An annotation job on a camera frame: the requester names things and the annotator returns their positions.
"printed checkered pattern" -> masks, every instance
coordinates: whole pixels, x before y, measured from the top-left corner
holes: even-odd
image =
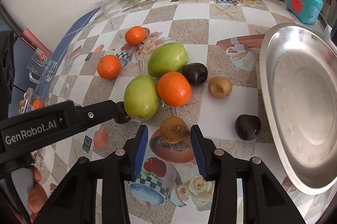
[[[147,57],[149,51],[158,46],[156,39],[170,37],[184,45],[189,55],[189,63],[199,62],[207,66],[208,80],[203,85],[192,87],[192,97],[186,105],[160,107],[156,115],[146,121],[149,132],[154,133],[165,118],[179,116],[188,128],[198,124],[205,137],[213,139],[216,147],[233,156],[243,159],[260,157],[279,182],[283,183],[286,174],[273,143],[259,85],[258,52],[248,52],[242,37],[264,34],[279,23],[303,24],[286,9],[283,1],[233,0],[233,3],[235,1],[238,4],[229,7],[216,4],[214,0],[153,0],[150,4],[127,11],[123,11],[127,7],[114,11],[98,11],[88,26],[72,40],[66,58],[61,62],[52,81],[49,90],[50,104],[67,99],[83,106],[108,99],[123,101],[124,91],[129,82],[138,75],[148,74]],[[123,41],[125,32],[136,25],[148,28],[153,39],[147,41],[150,46],[134,54],[139,63],[134,63],[135,58],[129,49],[117,48],[120,41]],[[306,27],[323,36],[319,23]],[[219,42],[223,44],[222,48],[217,45]],[[117,78],[108,81],[98,75],[96,67],[100,58],[112,49],[117,50],[118,57],[129,62],[121,69]],[[86,61],[90,52],[92,56]],[[238,56],[244,52],[250,54],[253,60],[249,65],[246,61],[237,61]],[[210,96],[208,81],[213,76],[227,77],[232,82],[233,90],[228,98],[220,101]],[[241,114],[256,115],[261,119],[261,132],[251,142],[241,141],[235,133],[233,124]],[[43,173],[42,184],[47,193],[50,185],[57,185],[80,156],[96,160],[122,148],[128,138],[134,137],[139,123],[140,121],[132,120],[118,125],[109,121],[45,147],[42,156],[37,156],[37,165]],[[109,135],[107,147],[96,149],[92,144],[87,153],[82,149],[85,136],[92,139],[100,127]],[[178,173],[184,176],[184,164],[177,164],[175,167]],[[137,181],[164,192],[167,197],[167,188],[164,189],[161,182],[155,181],[153,177],[141,177]],[[336,190],[337,186],[319,196],[305,196],[294,190],[290,191],[289,195],[305,220],[310,220],[321,215],[326,202],[331,200]],[[137,210],[138,201],[132,198],[128,191],[127,197],[135,223],[207,222],[203,219],[207,214],[200,215],[195,206],[188,205],[178,210],[173,203],[166,202],[161,206],[151,207],[151,211],[143,207],[140,213]],[[241,204],[238,205],[239,215],[242,202],[238,201],[238,204]],[[162,216],[163,209],[166,211],[165,217]]]
[[[140,174],[139,177],[136,179],[136,182],[140,184],[144,184],[146,186],[151,187],[152,189],[157,190],[165,198],[167,198],[169,195],[169,191],[170,191],[169,188],[163,187],[163,183],[152,175]]]

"metal tray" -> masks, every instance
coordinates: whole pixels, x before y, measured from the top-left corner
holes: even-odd
[[[308,195],[337,180],[337,56],[309,29],[280,24],[260,51],[263,100],[277,152]]]

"checkered tablecloth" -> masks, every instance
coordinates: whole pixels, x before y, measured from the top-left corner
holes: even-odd
[[[145,123],[151,136],[161,122],[172,115],[181,117],[190,128],[198,124],[205,137],[211,138],[216,147],[233,156],[249,159],[260,157],[282,183],[307,223],[315,223],[331,201],[337,187],[318,196],[306,196],[294,188],[286,177],[267,124],[259,86],[259,46],[240,42],[241,37],[264,34],[279,23],[298,23],[296,17],[279,0],[230,0],[235,6],[226,6],[223,0],[153,0],[151,4],[123,12],[98,11],[89,24],[71,42],[67,56],[62,61],[52,86],[50,103],[67,99],[78,105],[90,105],[111,99],[123,101],[124,90],[137,75],[147,74],[147,61],[151,52],[166,37],[184,45],[189,63],[200,62],[208,68],[208,80],[224,76],[231,80],[233,91],[228,98],[210,96],[205,84],[193,87],[190,101],[182,107],[164,106]],[[133,26],[150,31],[146,46],[129,48],[124,34]],[[306,25],[322,36],[319,25]],[[217,43],[223,41],[221,48]],[[107,52],[125,59],[119,76],[113,80],[102,79],[96,71],[99,59]],[[262,130],[251,142],[241,141],[234,130],[234,121],[241,114],[256,115],[262,121]],[[60,183],[67,171],[80,156],[90,160],[106,157],[122,148],[125,141],[135,136],[139,121],[131,120],[119,125],[113,120],[90,128],[86,132],[40,149],[35,158],[42,172],[42,185],[50,193]],[[97,149],[92,139],[95,131],[104,128],[108,133],[107,147]],[[148,146],[147,157],[155,156]],[[195,162],[169,163],[174,166],[183,183],[188,185],[198,176]],[[97,188],[96,221],[102,221],[100,200],[102,182]],[[155,224],[206,223],[209,209],[200,199],[183,198],[185,207],[177,207],[169,199],[158,206],[144,206],[126,187],[131,222]],[[242,192],[238,187],[238,223],[242,221]]]

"table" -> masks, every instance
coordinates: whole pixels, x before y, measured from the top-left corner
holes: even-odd
[[[145,0],[134,0],[134,3],[142,1]],[[186,105],[159,108],[157,114],[145,122],[149,128],[149,140],[154,140],[161,122],[172,115],[181,117],[188,127],[198,124],[203,135],[211,138],[217,148],[246,160],[253,156],[260,157],[292,198],[304,220],[315,223],[333,198],[337,186],[320,195],[307,196],[292,185],[273,143],[259,84],[259,48],[264,33],[279,23],[303,25],[286,9],[285,2],[153,0],[150,4],[131,10],[123,11],[124,8],[106,12],[97,10],[86,26],[78,31],[45,93],[50,99],[49,103],[70,99],[77,105],[86,106],[108,99],[123,101],[128,83],[138,75],[147,74],[148,58],[155,48],[171,40],[178,41],[186,48],[189,63],[200,62],[207,66],[208,80],[201,86],[193,87],[192,97]],[[140,47],[131,47],[124,40],[125,32],[135,25],[150,31]],[[318,22],[306,26],[323,36]],[[100,78],[96,71],[99,59],[107,52],[118,56],[123,66],[119,76],[113,80]],[[210,96],[207,82],[213,76],[231,80],[233,91],[228,98],[215,99]],[[235,133],[234,121],[240,114],[257,115],[262,122],[261,132],[251,142],[240,140]],[[122,148],[127,139],[135,136],[139,123],[131,120],[119,125],[111,120],[37,151],[34,157],[46,192],[52,193],[80,156],[98,160]],[[109,139],[106,148],[97,149],[92,140],[95,132],[102,128]],[[159,157],[166,164],[167,173],[161,178],[165,201],[157,206],[149,206],[136,199],[129,190],[132,186],[126,185],[131,222],[207,223],[214,184],[203,181],[195,159],[188,153],[185,158],[179,159],[183,163],[174,162],[179,161],[174,157],[174,152],[185,149],[179,143],[168,148],[170,153],[159,153],[155,145],[158,143],[149,141],[144,160]],[[147,174],[144,170],[142,176],[145,180],[138,179],[137,182],[146,184]],[[195,182],[202,185],[202,190],[195,188]],[[96,223],[102,222],[101,194],[102,182],[99,181]],[[242,223],[243,219],[242,200],[242,186],[238,180],[237,223]]]

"tangerine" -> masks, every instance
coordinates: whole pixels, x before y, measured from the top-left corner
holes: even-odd
[[[33,110],[40,109],[42,107],[44,107],[44,103],[41,100],[36,99],[36,100],[33,101],[33,103],[32,103]]]
[[[145,29],[140,26],[134,26],[126,32],[124,38],[129,45],[139,45],[145,40],[145,35]]]
[[[159,79],[157,92],[164,103],[169,106],[179,107],[189,101],[192,88],[184,75],[171,71],[165,73]]]
[[[115,78],[121,70],[121,62],[114,55],[103,56],[97,65],[97,72],[101,78],[111,80]]]

